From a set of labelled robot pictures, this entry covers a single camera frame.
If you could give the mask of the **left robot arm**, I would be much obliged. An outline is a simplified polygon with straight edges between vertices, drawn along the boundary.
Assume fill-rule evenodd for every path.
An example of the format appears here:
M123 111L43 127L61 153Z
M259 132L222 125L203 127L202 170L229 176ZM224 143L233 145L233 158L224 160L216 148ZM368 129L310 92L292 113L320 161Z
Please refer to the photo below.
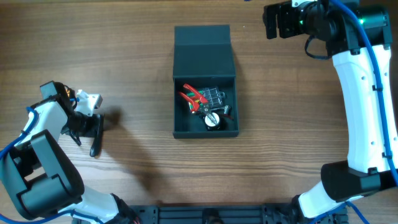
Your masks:
M90 156L99 154L104 116L96 114L99 94L74 91L60 82L40 86L42 101L26 108L28 122L1 151L1 182L25 223L71 217L73 223L140 223L115 194L87 187L58 144L63 134L77 145L92 138Z

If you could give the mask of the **red handled snips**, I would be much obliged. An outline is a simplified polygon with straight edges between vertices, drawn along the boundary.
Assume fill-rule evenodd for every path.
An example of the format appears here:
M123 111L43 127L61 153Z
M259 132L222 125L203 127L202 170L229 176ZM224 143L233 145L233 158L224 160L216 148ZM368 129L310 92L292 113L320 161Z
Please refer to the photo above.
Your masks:
M183 92L179 92L179 95L182 96L186 101L188 101L193 108L190 110L192 114L201 113L204 116L208 115L213 121L216 121L213 117L213 113L210 110L208 100L194 87L190 86L188 83L184 84L183 87L194 94L193 98L190 98Z

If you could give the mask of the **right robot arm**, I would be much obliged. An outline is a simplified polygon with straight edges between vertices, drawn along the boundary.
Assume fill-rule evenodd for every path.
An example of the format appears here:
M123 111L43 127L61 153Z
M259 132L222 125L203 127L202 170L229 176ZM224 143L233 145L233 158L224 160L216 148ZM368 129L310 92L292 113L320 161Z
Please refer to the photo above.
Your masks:
M384 6L358 1L286 1L264 7L268 39L306 34L326 45L343 92L349 133L344 161L280 210L290 223L316 223L357 199L397 187L397 129L389 68L392 32Z

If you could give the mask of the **silver metal wrench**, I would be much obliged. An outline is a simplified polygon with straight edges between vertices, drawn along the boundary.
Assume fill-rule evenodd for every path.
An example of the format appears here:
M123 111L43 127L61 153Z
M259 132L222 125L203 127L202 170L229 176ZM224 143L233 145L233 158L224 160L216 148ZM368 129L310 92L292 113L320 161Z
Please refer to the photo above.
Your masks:
M221 107L218 107L218 108L213 108L212 110L213 111L222 111L223 114L229 115L230 111L231 111L231 106L230 105L225 105L225 106L221 106Z

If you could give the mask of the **clear case coloured screwdrivers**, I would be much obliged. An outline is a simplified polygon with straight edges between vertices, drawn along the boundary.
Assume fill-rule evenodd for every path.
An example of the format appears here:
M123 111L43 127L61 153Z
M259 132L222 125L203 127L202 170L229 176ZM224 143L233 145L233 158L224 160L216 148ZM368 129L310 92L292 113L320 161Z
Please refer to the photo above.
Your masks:
M220 91L217 86L200 88L198 91L208 100L208 104L211 111L213 111L212 110L213 108L225 106L224 99L226 98L226 95L223 91ZM189 91L187 93L187 96L193 98L194 94ZM189 102L188 106L189 110L193 108L193 106Z

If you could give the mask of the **dark green box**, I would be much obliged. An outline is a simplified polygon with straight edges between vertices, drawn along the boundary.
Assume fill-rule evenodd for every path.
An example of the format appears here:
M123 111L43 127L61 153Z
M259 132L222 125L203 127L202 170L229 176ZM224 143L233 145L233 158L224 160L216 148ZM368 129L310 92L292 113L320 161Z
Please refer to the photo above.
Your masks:
M177 26L174 30L174 131L176 139L232 138L239 134L236 67L228 25ZM196 90L217 86L231 106L227 127L208 131L201 113L192 114L179 92L188 83Z

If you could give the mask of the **black red screwdriver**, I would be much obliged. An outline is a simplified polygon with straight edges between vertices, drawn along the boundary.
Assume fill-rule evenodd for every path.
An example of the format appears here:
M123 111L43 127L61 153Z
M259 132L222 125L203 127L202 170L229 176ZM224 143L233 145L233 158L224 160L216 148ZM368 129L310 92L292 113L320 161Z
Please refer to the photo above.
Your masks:
M96 138L94 138L93 143L90 148L90 156L91 157L98 156L100 153L100 150L101 150L101 138L96 137Z

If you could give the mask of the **black round tape measure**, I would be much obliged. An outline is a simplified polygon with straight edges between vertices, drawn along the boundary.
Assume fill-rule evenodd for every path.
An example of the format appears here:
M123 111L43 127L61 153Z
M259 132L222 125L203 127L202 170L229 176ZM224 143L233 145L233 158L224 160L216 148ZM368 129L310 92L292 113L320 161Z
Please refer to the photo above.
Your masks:
M222 113L213 113L213 117L216 121L213 121L208 115L203 118L208 131L222 131L227 127L227 120L234 121L230 115Z

